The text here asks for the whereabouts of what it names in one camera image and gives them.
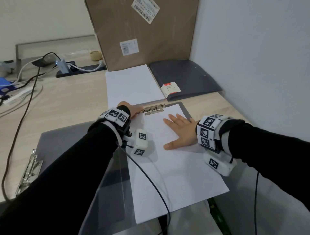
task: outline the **blue object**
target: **blue object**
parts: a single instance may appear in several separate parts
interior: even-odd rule
[[[15,90],[15,86],[11,85],[11,82],[6,80],[5,78],[0,78],[0,95],[5,95],[9,91]]]

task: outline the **silver clipboard clip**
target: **silver clipboard clip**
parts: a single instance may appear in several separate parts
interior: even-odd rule
[[[165,104],[159,104],[159,105],[154,105],[151,107],[144,108],[140,113],[144,113],[144,115],[150,115],[154,113],[160,113],[163,112],[163,108],[165,108]]]
[[[36,149],[32,150],[29,162],[18,184],[15,196],[17,197],[39,176],[43,161],[37,161]]]

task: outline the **power strip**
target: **power strip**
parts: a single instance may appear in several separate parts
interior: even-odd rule
[[[3,104],[12,104],[15,103],[16,101],[19,101],[20,99],[24,98],[25,96],[29,95],[32,91],[32,86],[27,87],[25,89],[23,89],[20,93],[18,93],[17,95],[12,96],[11,98],[3,101]]]

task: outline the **clipboard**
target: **clipboard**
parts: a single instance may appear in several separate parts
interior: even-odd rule
[[[182,102],[146,107],[142,112],[144,115],[151,115],[163,112],[165,107],[176,104],[180,106],[187,119],[191,118]],[[29,180],[32,182],[61,154],[79,141],[87,133],[92,123],[93,121],[85,122],[42,133],[37,148],[31,152],[17,193],[21,193],[29,186],[25,182],[29,182]],[[127,156],[120,149],[117,149],[99,184],[79,234],[111,235],[135,225]]]

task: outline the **human hand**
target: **human hand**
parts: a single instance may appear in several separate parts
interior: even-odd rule
[[[195,121],[193,118],[190,118],[189,121],[178,113],[176,117],[172,114],[169,114],[169,118],[172,121],[164,118],[164,123],[167,124],[179,136],[179,138],[175,141],[165,144],[165,150],[190,146],[198,142],[195,129],[199,121]]]
[[[120,102],[117,107],[120,105],[124,105],[129,109],[131,118],[135,118],[136,114],[143,110],[142,106],[133,106],[125,101]]]

